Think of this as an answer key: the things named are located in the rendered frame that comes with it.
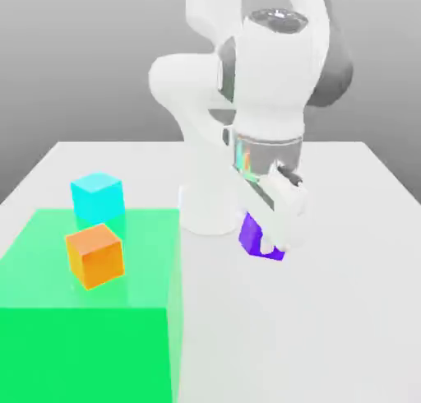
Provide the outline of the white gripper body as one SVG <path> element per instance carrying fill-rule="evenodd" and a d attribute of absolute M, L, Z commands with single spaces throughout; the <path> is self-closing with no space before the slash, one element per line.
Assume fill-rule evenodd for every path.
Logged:
<path fill-rule="evenodd" d="M 256 181 L 232 167 L 241 207 L 260 225 L 263 236 L 279 250 L 302 244 L 308 230 L 308 190 L 302 178 L 284 165 L 272 165 Z"/>

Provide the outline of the small purple cube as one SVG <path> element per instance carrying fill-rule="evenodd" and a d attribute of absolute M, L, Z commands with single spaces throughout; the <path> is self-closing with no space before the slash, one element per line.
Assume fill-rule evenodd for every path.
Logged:
<path fill-rule="evenodd" d="M 254 257 L 282 261 L 285 256 L 283 251 L 280 251 L 263 235 L 261 226 L 248 212 L 244 217 L 238 241 L 241 243 L 243 249 Z"/>

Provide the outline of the small cyan cube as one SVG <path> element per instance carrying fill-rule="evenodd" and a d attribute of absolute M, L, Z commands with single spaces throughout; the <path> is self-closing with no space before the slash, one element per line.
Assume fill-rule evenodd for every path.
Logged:
<path fill-rule="evenodd" d="M 70 184 L 76 216 L 91 224 L 107 222 L 125 212 L 123 183 L 105 173 L 88 174 Z"/>

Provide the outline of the small orange cube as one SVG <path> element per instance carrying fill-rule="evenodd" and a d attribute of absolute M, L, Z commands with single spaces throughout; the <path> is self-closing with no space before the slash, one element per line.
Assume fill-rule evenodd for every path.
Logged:
<path fill-rule="evenodd" d="M 125 274 L 122 240 L 106 224 L 67 235 L 66 246 L 71 272 L 86 290 Z"/>

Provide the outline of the large green box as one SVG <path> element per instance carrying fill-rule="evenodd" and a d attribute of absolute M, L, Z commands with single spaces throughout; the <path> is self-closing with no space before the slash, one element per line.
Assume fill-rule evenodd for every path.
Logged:
<path fill-rule="evenodd" d="M 65 238 L 85 223 L 37 210 L 0 258 L 0 403 L 178 403 L 183 345 L 175 209 L 110 223 L 125 273 L 86 290 Z"/>

